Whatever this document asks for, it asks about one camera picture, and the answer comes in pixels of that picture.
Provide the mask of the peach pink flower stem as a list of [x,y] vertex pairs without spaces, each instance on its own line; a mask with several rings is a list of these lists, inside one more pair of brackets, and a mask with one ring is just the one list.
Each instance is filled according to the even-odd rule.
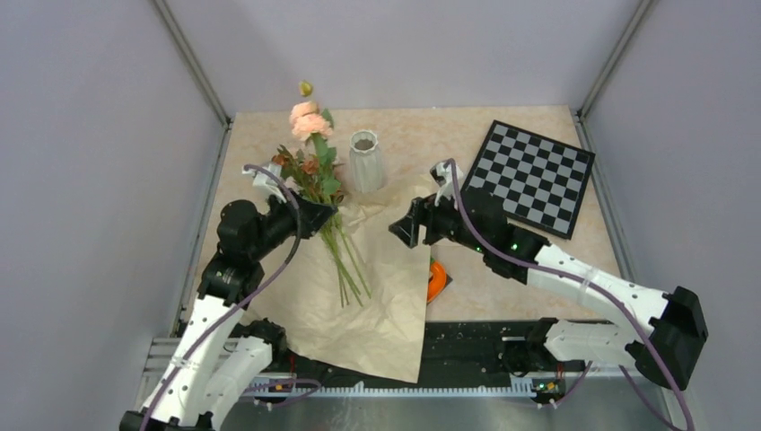
[[292,177],[305,197],[339,204],[344,194],[336,173],[337,149],[328,142],[335,126],[332,114],[313,99],[310,82],[301,80],[297,88],[303,101],[291,108],[289,124],[292,135],[301,143],[293,156]]

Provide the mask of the orange paper flower bouquet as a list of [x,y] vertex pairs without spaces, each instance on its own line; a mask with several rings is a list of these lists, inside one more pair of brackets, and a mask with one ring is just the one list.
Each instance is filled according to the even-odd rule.
[[433,194],[413,175],[339,206],[337,261],[320,236],[301,242],[276,280],[249,304],[242,323],[269,319],[286,331],[295,353],[330,365],[404,383],[418,379],[429,283],[428,248],[408,248],[389,231],[416,197]]

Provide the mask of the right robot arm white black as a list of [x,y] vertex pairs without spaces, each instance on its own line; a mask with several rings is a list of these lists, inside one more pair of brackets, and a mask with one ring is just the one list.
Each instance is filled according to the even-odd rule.
[[585,360],[633,367],[661,387],[687,388],[708,329],[698,295],[637,285],[563,251],[547,237],[512,224],[486,201],[463,217],[454,198],[413,198],[389,232],[407,247],[446,239],[481,254],[496,275],[572,300],[604,318],[574,323],[543,318],[527,336],[538,370]]

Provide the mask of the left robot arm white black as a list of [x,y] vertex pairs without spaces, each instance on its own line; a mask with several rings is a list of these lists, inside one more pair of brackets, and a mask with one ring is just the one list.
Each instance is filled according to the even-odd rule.
[[284,241],[315,235],[337,213],[330,204],[271,195],[269,210],[239,199],[221,211],[216,252],[203,271],[187,327],[161,380],[121,430],[218,430],[264,370],[276,371],[288,353],[284,328],[267,320],[244,327],[238,346],[220,358],[253,296],[269,286],[261,261]]

